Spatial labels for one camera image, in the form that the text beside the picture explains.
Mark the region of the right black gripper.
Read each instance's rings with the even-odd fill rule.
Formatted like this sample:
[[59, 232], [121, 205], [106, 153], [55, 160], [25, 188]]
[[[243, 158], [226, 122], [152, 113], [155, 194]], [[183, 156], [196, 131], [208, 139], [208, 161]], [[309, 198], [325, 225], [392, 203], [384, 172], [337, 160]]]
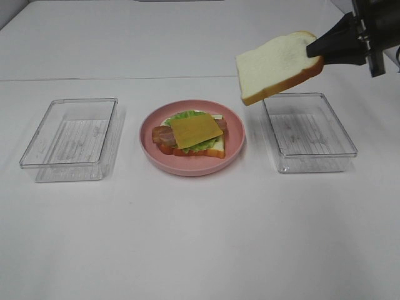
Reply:
[[325, 65], [362, 66], [368, 61], [372, 77], [383, 75], [383, 52], [399, 46], [399, 1], [353, 1], [352, 5], [356, 17], [352, 12], [346, 13], [326, 34], [307, 46], [307, 56], [322, 56]]

